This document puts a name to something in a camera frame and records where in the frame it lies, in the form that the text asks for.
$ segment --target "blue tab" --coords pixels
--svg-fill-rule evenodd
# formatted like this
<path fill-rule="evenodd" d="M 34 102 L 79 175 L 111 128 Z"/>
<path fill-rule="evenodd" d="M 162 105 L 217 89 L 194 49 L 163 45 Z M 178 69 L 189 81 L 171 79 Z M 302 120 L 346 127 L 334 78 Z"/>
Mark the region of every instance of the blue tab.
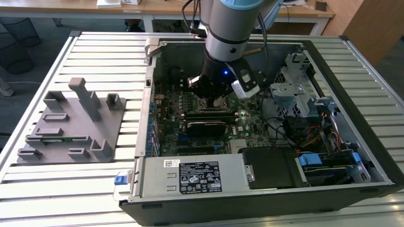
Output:
<path fill-rule="evenodd" d="M 309 165 L 321 165 L 321 159 L 317 154 L 302 154 L 298 157 L 298 161 L 301 166 L 309 166 Z"/>
<path fill-rule="evenodd" d="M 298 157 L 298 162 L 301 166 L 305 166 L 307 164 L 302 156 Z"/>
<path fill-rule="evenodd" d="M 358 156 L 358 153 L 353 152 L 353 153 L 351 153 L 351 157 L 353 157 L 353 159 L 354 159 L 354 162 L 355 162 L 355 163 L 359 163 L 359 156 Z"/>
<path fill-rule="evenodd" d="M 154 103 L 150 103 L 150 106 L 149 106 L 149 113 L 151 113 L 154 111 Z"/>
<path fill-rule="evenodd" d="M 127 176 L 114 176 L 114 185 L 125 185 L 127 184 Z"/>

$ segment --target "wooden desk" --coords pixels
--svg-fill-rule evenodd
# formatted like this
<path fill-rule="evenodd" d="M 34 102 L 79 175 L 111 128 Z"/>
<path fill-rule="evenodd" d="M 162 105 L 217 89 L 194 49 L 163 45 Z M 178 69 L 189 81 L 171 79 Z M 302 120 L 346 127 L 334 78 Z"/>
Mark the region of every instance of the wooden desk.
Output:
<path fill-rule="evenodd" d="M 142 13 L 150 15 L 150 19 L 181 19 L 181 0 L 146 0 Z M 313 5 L 314 0 L 307 1 L 307 5 Z M 193 13 L 193 4 L 185 8 L 186 18 L 190 19 Z M 302 6 L 291 6 L 279 9 L 275 22 L 289 23 L 311 23 L 314 24 L 310 35 L 321 35 L 322 30 L 334 13 L 326 8 L 326 12 L 309 9 Z"/>
<path fill-rule="evenodd" d="M 153 32 L 153 19 L 181 19 L 183 1 L 141 0 L 139 5 L 122 4 L 121 8 L 97 9 L 95 0 L 0 0 L 0 17 L 49 17 L 49 18 L 113 18 L 142 19 L 146 32 Z M 190 19 L 191 4 L 185 10 Z M 310 35 L 321 35 L 329 18 L 327 10 L 321 12 L 302 6 L 279 10 L 275 22 L 313 23 Z"/>

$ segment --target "power supply label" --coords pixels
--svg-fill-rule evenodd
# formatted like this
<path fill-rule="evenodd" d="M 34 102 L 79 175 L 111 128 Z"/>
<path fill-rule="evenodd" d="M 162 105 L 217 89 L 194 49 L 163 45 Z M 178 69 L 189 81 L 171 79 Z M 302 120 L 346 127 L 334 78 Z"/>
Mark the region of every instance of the power supply label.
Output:
<path fill-rule="evenodd" d="M 178 185 L 181 194 L 221 192 L 218 162 L 181 163 Z"/>

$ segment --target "wastebasket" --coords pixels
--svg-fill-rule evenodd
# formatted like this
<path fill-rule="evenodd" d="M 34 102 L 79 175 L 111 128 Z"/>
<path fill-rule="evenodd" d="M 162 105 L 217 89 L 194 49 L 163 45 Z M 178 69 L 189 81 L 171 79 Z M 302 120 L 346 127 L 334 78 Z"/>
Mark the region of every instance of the wastebasket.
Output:
<path fill-rule="evenodd" d="M 0 33 L 0 66 L 10 74 L 23 73 L 33 68 L 25 48 L 7 32 Z"/>
<path fill-rule="evenodd" d="M 34 46 L 39 43 L 39 38 L 35 33 L 35 28 L 29 18 L 19 17 L 1 17 L 0 23 L 6 31 L 11 33 L 15 39 L 21 42 L 22 46 Z"/>

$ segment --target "metal frame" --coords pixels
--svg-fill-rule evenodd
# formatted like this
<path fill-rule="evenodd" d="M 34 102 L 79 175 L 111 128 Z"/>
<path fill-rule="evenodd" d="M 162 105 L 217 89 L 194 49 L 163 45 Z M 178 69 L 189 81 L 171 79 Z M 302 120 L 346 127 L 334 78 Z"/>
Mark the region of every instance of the metal frame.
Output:
<path fill-rule="evenodd" d="M 0 154 L 0 221 L 1 226 L 95 226 L 138 227 L 134 220 L 119 210 L 113 200 L 113 176 L 133 168 L 135 133 L 142 100 L 142 91 L 133 84 L 145 78 L 146 38 L 191 38 L 186 34 L 82 32 L 69 37 L 51 65 L 43 83 L 26 108 L 9 142 Z M 330 66 L 330 69 L 363 115 L 371 130 L 387 149 L 401 171 L 404 170 L 404 111 L 399 99 L 394 98 L 385 81 L 354 49 L 337 37 L 270 35 L 270 39 L 307 39 Z M 82 66 L 74 65 L 78 60 Z M 135 66 L 93 66 L 101 60 L 130 60 Z M 45 105 L 42 93 L 49 89 L 65 89 L 70 76 L 83 76 L 98 97 L 115 91 L 127 99 L 125 107 L 119 148 L 114 162 L 102 164 L 71 164 L 49 166 L 15 165 L 15 150 L 23 146 L 23 136 L 33 129 Z M 325 83 L 314 77 L 326 96 Z M 126 185 L 117 188 L 119 195 L 127 193 Z M 382 198 L 361 201 L 337 212 L 307 213 L 267 218 L 249 218 L 193 224 L 201 226 L 401 226 L 404 219 L 404 196 L 394 193 Z"/>
<path fill-rule="evenodd" d="M 26 11 L 0 11 L 0 17 L 43 17 L 43 18 L 98 18 L 98 19 L 142 19 L 145 32 L 153 32 L 153 20 L 181 20 L 177 15 L 141 14 L 137 10 L 123 10 L 118 14 L 103 13 L 58 13 L 58 12 L 26 12 Z M 321 35 L 330 17 L 277 17 L 275 22 L 282 23 L 313 23 L 314 27 L 309 35 Z"/>

